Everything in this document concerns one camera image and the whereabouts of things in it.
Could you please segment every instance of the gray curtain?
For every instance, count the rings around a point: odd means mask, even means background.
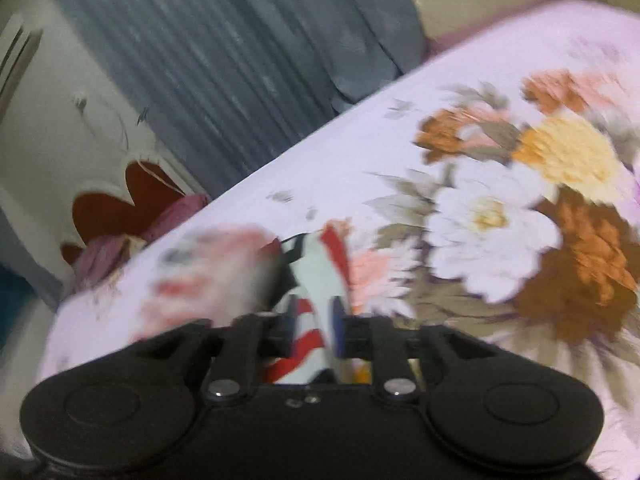
[[[62,283],[31,257],[1,209],[0,266],[12,270],[27,280],[46,304],[51,307],[58,305],[62,294]]]
[[[411,0],[57,0],[212,196],[417,66]]]

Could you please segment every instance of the red stripe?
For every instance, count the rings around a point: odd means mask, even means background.
[[[347,260],[347,253],[344,250],[342,239],[338,236],[338,233],[335,232],[335,229],[333,227],[328,226],[324,229],[320,240],[329,251],[329,256],[331,257],[332,262],[336,267],[338,267],[338,270],[344,278],[344,283],[348,288],[350,284],[349,262]]]
[[[302,316],[302,314],[314,312],[314,306],[310,303],[309,300],[305,298],[298,298],[298,315]]]
[[[293,357],[289,359],[278,359],[274,364],[269,366],[264,373],[264,381],[266,383],[274,383],[285,375],[290,374],[298,368],[313,350],[316,348],[324,348],[322,335],[316,328],[300,336],[293,343]]]

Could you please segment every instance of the flower center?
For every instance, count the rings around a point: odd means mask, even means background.
[[[493,198],[483,198],[474,208],[473,224],[477,231],[484,233],[489,229],[505,227],[507,217],[504,214],[504,204]]]

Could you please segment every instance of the floral bedsheet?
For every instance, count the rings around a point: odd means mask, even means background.
[[[567,0],[438,57],[66,302],[40,377],[126,344],[186,232],[340,221],[356,313],[448,324],[579,378],[606,410],[591,466],[637,479],[638,44],[636,16]]]

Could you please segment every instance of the white flower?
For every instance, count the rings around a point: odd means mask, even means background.
[[[538,272],[539,254],[562,242],[558,227],[531,209],[545,181],[519,162],[507,167],[461,157],[452,183],[434,195],[436,212],[426,219],[431,272],[462,279],[487,303],[508,300]]]
[[[396,241],[386,249],[376,249],[372,243],[350,244],[349,271],[351,302],[355,314],[415,317],[401,298],[409,292],[404,282],[420,265],[417,238]]]

